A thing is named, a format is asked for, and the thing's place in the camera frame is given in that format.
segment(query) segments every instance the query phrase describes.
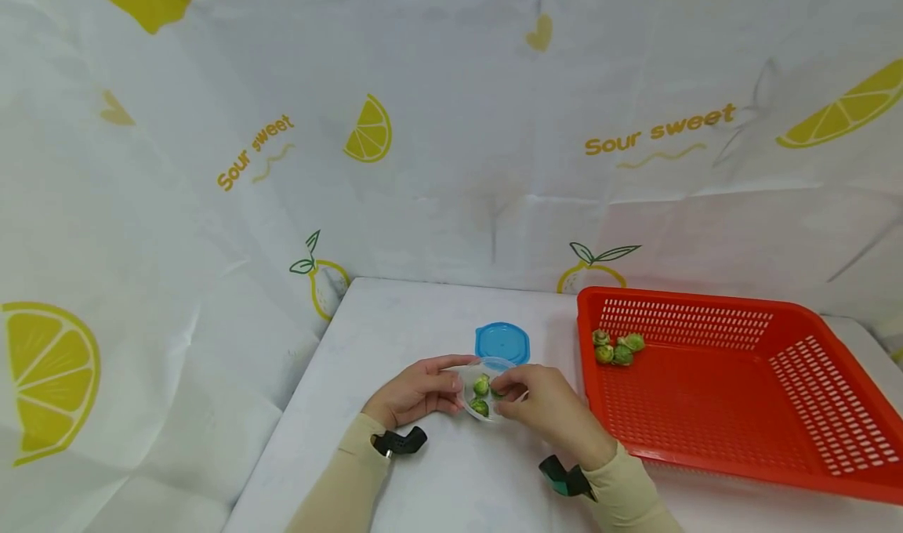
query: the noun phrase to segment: fabric backdrop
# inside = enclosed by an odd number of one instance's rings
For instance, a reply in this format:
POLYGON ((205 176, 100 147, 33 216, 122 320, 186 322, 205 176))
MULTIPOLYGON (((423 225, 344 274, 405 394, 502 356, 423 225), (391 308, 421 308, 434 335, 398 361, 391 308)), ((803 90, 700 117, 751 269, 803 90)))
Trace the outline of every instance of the fabric backdrop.
POLYGON ((0 531, 219 531, 356 276, 903 349, 901 0, 0 0, 0 42, 0 531))

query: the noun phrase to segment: table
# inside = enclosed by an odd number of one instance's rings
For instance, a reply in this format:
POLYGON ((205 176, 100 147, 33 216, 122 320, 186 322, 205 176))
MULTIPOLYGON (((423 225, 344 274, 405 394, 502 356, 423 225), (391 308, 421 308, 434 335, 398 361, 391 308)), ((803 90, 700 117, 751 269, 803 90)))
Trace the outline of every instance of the table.
MULTIPOLYGON (((475 329, 510 321, 531 360, 557 366, 582 390, 575 296, 358 278, 263 451, 225 533, 281 533, 367 398, 401 368, 471 354, 475 329)), ((903 373, 855 323, 826 318, 903 413, 903 373)), ((394 460, 373 533, 595 531, 574 499, 554 494, 537 464, 551 451, 517 426, 462 413, 417 422, 429 440, 394 460)), ((903 531, 903 509, 679 469, 649 466, 688 532, 903 531)))

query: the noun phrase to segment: blue lid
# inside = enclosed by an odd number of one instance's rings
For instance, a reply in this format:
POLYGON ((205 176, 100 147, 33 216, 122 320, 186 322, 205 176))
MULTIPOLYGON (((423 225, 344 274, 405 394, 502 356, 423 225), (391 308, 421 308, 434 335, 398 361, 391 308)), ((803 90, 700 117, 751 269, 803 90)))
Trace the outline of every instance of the blue lid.
POLYGON ((478 357, 499 357, 512 364, 524 364, 530 360, 530 337, 521 327, 496 321, 477 327, 478 357))

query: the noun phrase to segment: brussels sprout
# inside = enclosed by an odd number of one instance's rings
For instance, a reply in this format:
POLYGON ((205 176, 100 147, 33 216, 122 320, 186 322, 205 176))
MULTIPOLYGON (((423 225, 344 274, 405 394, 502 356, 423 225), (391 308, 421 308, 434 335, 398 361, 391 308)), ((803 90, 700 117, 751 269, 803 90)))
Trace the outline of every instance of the brussels sprout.
POLYGON ((483 418, 488 418, 489 416, 489 404, 486 403, 486 400, 480 400, 479 397, 470 401, 470 409, 482 415, 483 418))
POLYGON ((643 341, 643 336, 640 333, 630 333, 630 335, 625 337, 618 337, 618 345, 624 345, 632 353, 636 353, 638 350, 646 347, 646 342, 643 341))
POLYGON ((618 366, 630 366, 633 364, 633 351, 631 351, 626 345, 618 345, 615 347, 614 358, 611 360, 611 364, 616 364, 618 366))
POLYGON ((595 347, 611 345, 611 337, 606 332, 597 329, 593 332, 593 345, 595 345, 595 347))
POLYGON ((596 362, 599 364, 608 364, 615 358, 615 348, 611 345, 605 347, 596 347, 596 362))
POLYGON ((489 393, 489 380, 479 378, 473 384, 473 392, 479 397, 486 396, 489 393))

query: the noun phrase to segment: left hand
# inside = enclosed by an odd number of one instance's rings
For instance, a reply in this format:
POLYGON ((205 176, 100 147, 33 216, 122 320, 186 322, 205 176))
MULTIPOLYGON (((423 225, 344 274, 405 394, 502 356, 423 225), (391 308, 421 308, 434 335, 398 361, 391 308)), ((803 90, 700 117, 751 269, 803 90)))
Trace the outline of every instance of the left hand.
POLYGON ((458 400, 463 384, 457 372, 446 368, 463 366, 476 359, 473 355, 445 355, 416 361, 376 391, 361 413, 390 431, 434 411, 455 415, 463 408, 458 400))

